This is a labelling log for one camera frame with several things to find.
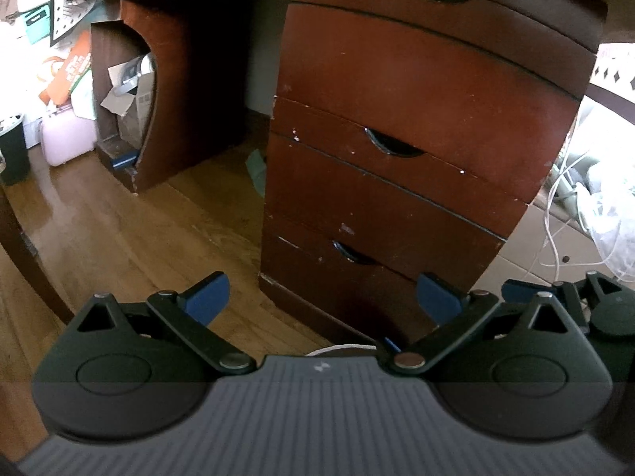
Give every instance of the wooden chair leg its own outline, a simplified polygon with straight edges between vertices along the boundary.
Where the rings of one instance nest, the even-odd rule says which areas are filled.
[[[75,314],[58,295],[48,277],[38,265],[37,260],[27,248],[21,236],[22,228],[18,222],[4,188],[0,186],[0,245],[18,268],[24,279],[31,285],[44,304],[65,324]]]

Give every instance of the metal screw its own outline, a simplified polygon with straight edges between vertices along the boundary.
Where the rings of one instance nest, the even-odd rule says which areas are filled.
[[[230,352],[220,359],[220,366],[229,370],[243,370],[252,364],[252,358],[244,352]]]
[[[393,363],[401,369],[415,370],[425,365],[425,358],[416,352],[400,352],[395,354]]]

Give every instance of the wooden desk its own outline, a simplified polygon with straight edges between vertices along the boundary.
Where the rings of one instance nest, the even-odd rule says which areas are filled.
[[[109,0],[108,66],[155,53],[139,192],[240,141],[252,0]],[[336,342],[431,327],[414,280],[461,290],[533,200],[602,37],[635,0],[290,0],[268,152],[261,288]],[[129,150],[99,110],[105,165]]]

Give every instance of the black trash can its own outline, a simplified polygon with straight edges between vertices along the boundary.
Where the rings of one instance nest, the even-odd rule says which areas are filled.
[[[18,114],[0,120],[0,152],[6,163],[0,179],[6,186],[23,181],[31,170],[22,119]]]

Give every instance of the floor plank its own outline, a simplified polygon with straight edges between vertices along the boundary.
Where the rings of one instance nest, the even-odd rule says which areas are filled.
[[[183,291],[215,270],[231,281],[228,307],[211,324],[259,361],[328,345],[258,289],[263,200],[244,161],[262,136],[140,196],[87,154],[50,169],[30,151],[29,179],[7,188],[53,286],[74,310],[95,292],[139,301]],[[44,437],[29,380],[62,324],[0,251],[0,451],[18,459]]]

